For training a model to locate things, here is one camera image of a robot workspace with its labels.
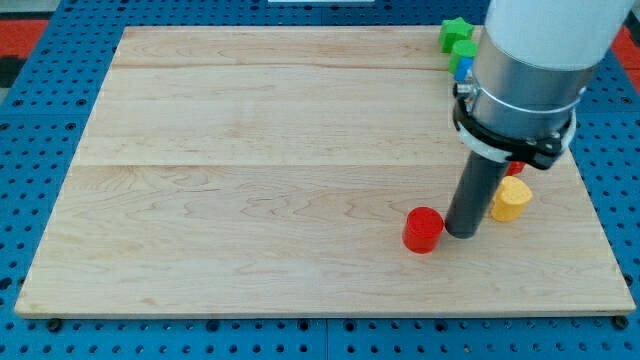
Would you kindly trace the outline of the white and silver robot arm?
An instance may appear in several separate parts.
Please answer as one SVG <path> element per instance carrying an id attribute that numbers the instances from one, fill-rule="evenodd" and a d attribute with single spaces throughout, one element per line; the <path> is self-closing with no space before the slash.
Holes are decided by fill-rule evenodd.
<path id="1" fill-rule="evenodd" d="M 576 130 L 576 108 L 634 0 L 492 0 L 478 52 L 456 86 L 454 124 L 470 169 L 546 170 Z"/>

